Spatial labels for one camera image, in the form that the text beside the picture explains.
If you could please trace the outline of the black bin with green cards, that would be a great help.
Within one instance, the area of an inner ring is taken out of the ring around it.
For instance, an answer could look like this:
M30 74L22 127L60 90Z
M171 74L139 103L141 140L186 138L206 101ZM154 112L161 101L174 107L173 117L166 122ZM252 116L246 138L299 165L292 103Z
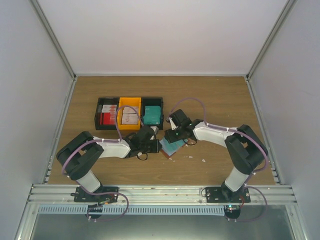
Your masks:
M142 97L141 117L144 125L163 130L164 102L162 97Z

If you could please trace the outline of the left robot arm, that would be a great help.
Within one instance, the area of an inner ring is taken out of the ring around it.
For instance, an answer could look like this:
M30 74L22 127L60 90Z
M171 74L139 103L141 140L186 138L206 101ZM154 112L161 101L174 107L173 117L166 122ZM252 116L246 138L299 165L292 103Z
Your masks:
M95 137L88 131L81 132L56 154L62 173L84 188L86 197L98 202L103 197L102 184L91 168L100 158L137 158L157 154L162 149L157 139L159 128L144 125L121 139Z

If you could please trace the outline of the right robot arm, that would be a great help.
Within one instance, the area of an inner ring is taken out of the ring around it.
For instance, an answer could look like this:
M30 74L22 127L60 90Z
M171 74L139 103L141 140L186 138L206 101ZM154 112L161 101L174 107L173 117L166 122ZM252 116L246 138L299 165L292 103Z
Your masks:
M169 143L191 139L227 149L233 168L221 185L221 196L228 203L239 197L252 175L264 169L258 169L260 164L269 163L267 148L248 125L229 128L203 119L191 120L181 109L171 113L166 121L170 123L170 129L165 131L164 137Z

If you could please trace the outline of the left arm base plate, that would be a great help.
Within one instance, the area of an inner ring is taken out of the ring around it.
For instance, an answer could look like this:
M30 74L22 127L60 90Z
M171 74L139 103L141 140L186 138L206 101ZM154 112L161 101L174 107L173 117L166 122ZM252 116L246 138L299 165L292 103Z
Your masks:
M117 202L118 192L119 188L116 186L101 186L92 193L86 192L79 186L70 196L73 197L73 201L76 203L111 204Z

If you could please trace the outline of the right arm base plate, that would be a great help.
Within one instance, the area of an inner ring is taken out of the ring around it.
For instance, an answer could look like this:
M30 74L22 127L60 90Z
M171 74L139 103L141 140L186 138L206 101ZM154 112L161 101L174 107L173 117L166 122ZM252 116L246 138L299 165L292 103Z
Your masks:
M250 203L251 197L249 190L243 186L233 192L225 186L207 186L203 188L200 194L206 198L207 203Z

